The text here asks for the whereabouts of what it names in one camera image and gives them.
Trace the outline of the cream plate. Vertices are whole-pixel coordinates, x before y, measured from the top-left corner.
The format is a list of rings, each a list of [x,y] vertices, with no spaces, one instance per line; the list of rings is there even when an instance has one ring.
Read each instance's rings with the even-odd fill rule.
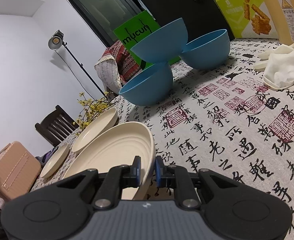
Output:
[[[95,118],[75,140],[71,151],[79,154],[88,146],[96,137],[103,132],[112,128],[118,120],[118,110],[115,107],[103,112]]]
[[[58,168],[63,164],[66,157],[69,154],[69,146],[67,143],[58,147],[57,151],[51,156],[51,158],[44,165],[40,178],[46,179],[51,177]]]
[[[150,186],[156,152],[154,137],[141,122],[125,122],[99,135],[76,157],[64,178],[89,168],[104,173],[114,166],[131,165],[136,156],[141,158],[139,187],[124,189],[122,199],[142,200]]]

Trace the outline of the pink small suitcase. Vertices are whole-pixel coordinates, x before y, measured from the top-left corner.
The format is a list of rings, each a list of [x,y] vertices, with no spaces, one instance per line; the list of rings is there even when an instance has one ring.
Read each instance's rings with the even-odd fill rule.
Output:
[[[28,193],[41,171],[40,162],[18,141],[0,151],[0,196],[5,201]]]

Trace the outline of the grey purple cloth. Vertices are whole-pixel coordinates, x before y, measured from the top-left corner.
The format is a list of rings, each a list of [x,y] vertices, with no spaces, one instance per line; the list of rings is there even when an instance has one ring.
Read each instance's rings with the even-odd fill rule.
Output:
[[[43,156],[37,156],[36,159],[39,161],[41,167],[44,167],[48,160],[52,157],[52,155],[58,150],[58,146],[51,149],[49,152],[44,154]]]

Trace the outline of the yellow flower branch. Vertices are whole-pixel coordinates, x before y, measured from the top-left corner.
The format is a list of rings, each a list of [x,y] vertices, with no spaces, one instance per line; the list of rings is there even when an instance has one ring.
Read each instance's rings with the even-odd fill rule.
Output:
[[[82,106],[82,110],[72,124],[78,125],[82,131],[87,128],[98,116],[114,105],[114,103],[109,101],[106,97],[96,100],[86,97],[84,92],[79,93],[79,97],[80,98],[77,102]]]

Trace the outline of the dark wooden chair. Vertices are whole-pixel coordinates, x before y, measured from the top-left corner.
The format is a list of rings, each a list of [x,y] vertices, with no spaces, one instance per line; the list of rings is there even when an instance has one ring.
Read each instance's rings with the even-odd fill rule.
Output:
[[[35,124],[36,131],[54,147],[78,128],[75,120],[60,105],[56,105],[53,112]]]

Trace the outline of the blue bowl left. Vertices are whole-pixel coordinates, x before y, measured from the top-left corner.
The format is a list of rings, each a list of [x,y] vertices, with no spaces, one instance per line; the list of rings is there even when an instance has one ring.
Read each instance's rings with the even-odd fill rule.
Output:
[[[128,81],[119,95],[134,105],[152,106],[165,99],[172,86],[173,75],[169,63],[156,63]]]

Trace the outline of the blue bowl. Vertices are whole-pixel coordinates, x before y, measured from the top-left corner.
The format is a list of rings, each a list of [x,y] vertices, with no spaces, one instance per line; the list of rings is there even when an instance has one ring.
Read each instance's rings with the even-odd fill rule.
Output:
[[[187,41],[186,25],[178,18],[143,38],[131,51],[148,63],[168,62],[180,55]]]
[[[187,43],[180,58],[194,69],[214,69],[226,61],[230,47],[227,30],[220,29]]]
[[[128,81],[119,95],[134,105],[152,106],[165,99],[172,86],[173,75],[169,63],[156,63]]]

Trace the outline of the calligraphy print tablecloth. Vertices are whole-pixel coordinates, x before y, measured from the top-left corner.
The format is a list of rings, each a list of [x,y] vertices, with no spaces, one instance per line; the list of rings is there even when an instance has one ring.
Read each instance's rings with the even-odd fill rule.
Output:
[[[293,215],[287,239],[294,239],[294,86],[271,90],[253,68],[260,53],[278,45],[232,41],[220,68],[174,64],[173,90],[163,102],[139,107],[118,96],[112,105],[120,122],[146,124],[166,164],[206,167],[284,201]]]

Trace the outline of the patterned blanket on chair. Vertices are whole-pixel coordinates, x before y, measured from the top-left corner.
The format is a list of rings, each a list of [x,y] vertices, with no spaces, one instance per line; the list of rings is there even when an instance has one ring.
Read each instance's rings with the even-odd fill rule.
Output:
[[[119,94],[128,81],[142,72],[139,64],[119,40],[106,48],[94,68],[104,87],[115,94]]]

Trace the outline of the blue bowl right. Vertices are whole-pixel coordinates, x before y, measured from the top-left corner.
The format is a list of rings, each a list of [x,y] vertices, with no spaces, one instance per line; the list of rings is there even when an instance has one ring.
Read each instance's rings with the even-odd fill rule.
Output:
[[[194,69],[214,69],[226,61],[230,47],[227,30],[220,29],[187,43],[180,58]]]

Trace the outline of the blue bowl top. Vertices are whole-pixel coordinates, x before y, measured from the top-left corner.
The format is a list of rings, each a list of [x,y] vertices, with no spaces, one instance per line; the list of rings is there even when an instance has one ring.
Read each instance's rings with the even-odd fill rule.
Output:
[[[131,51],[148,63],[168,62],[180,55],[187,41],[186,25],[178,18],[143,38]]]

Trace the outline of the green paper bag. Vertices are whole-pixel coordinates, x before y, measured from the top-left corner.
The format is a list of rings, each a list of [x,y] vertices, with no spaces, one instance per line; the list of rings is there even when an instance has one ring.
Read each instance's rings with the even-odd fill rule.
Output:
[[[149,36],[154,31],[161,28],[159,24],[154,20],[154,18],[148,13],[148,11],[143,11],[138,15],[134,16],[118,28],[114,30],[116,37],[122,42],[125,48],[133,56],[138,64],[141,64],[144,60],[140,59],[135,55],[131,48],[136,45],[143,38]],[[153,63],[146,62],[146,66],[150,66]]]

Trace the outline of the dark framed glass door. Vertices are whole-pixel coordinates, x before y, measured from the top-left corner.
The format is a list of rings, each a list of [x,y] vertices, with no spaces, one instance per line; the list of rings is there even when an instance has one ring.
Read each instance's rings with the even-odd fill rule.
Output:
[[[114,33],[116,28],[139,13],[148,11],[141,0],[68,0],[68,2],[107,47],[118,40]]]

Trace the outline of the black paper bag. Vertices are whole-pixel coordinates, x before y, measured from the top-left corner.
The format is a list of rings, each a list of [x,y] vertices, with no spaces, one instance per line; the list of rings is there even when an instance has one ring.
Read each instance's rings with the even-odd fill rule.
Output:
[[[219,29],[226,29],[229,39],[234,34],[215,0],[141,0],[160,26],[182,18],[188,41]]]

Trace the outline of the yellow-green snack box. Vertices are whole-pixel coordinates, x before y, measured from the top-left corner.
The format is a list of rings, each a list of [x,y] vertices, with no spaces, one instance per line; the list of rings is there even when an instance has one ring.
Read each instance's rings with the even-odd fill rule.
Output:
[[[234,37],[277,39],[278,34],[264,0],[216,0]]]

